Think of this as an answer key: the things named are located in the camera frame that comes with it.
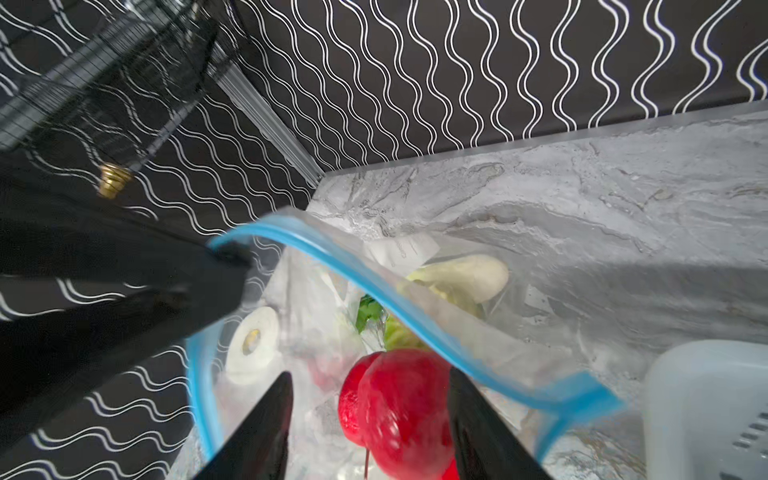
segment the black wire mesh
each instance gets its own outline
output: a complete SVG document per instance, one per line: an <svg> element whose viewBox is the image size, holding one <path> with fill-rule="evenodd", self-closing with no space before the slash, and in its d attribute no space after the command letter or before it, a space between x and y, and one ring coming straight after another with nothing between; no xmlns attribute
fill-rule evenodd
<svg viewBox="0 0 768 480"><path fill-rule="evenodd" d="M18 93L0 106L0 149L50 151L66 134L98 163L138 170L237 54L216 44L218 24L201 11L145 0L104 17L44 75L17 76Z"/></svg>

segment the shiny red skin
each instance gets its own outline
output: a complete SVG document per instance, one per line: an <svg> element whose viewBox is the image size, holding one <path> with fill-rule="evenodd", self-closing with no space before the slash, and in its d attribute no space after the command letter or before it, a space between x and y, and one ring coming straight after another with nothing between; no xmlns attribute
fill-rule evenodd
<svg viewBox="0 0 768 480"><path fill-rule="evenodd" d="M440 477L440 480L461 480L461 477L458 476L455 457L453 462L451 462L451 465L448 467L448 470L445 470L445 473L442 474L442 477Z"/></svg>
<svg viewBox="0 0 768 480"><path fill-rule="evenodd" d="M344 383L341 385L341 394L339 395L339 422L341 423L341 429L345 437L361 447L366 446L366 444L362 442L362 433L357 421L358 386L368 367L381 354L382 352L374 352L358 360L349 370L349 373L346 374Z"/></svg>
<svg viewBox="0 0 768 480"><path fill-rule="evenodd" d="M449 370L433 352L398 349L381 355L362 377L362 440L390 477L436 480L451 463Z"/></svg>

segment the gold knob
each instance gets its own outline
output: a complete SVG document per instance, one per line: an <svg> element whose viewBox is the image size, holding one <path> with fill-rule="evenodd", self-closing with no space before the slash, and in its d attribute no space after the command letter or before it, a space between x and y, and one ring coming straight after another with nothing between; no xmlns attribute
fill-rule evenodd
<svg viewBox="0 0 768 480"><path fill-rule="evenodd" d="M115 164L102 164L101 182L98 186L98 194L109 200L114 199L125 184L134 177L130 170Z"/></svg>

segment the clear plastic bag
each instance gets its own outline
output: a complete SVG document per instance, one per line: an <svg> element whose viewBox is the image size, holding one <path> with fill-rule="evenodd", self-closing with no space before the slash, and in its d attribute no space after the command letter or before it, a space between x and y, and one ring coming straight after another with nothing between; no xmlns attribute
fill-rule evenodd
<svg viewBox="0 0 768 480"><path fill-rule="evenodd" d="M210 247L231 240L271 249L257 250L241 311L189 341L190 399L208 460L276 376L289 370L294 407L287 478L346 478L358 463L362 468L362 449L344 437L336 409L349 368L384 345L380 325L356 331L365 293L486 389L539 460L566 429L621 407L579 372L570 350L504 333L521 322L515 312L526 286L525 272L504 250L432 233L366 244L294 209L238 227ZM267 316L276 319L267 322ZM272 356L248 366L253 353L243 343L243 325L254 317L256 326L276 325L277 335ZM255 348L262 355L267 347ZM235 368L241 364L250 369L242 375Z"/></svg>

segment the gray marble surface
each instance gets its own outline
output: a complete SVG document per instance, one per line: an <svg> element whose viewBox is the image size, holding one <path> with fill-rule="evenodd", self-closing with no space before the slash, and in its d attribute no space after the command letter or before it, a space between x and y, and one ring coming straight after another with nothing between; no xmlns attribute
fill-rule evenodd
<svg viewBox="0 0 768 480"><path fill-rule="evenodd" d="M768 343L768 114L357 171L308 211L364 239L439 230L528 276L513 336L570 348L629 411L574 432L557 478L644 477L642 382L695 339Z"/></svg>

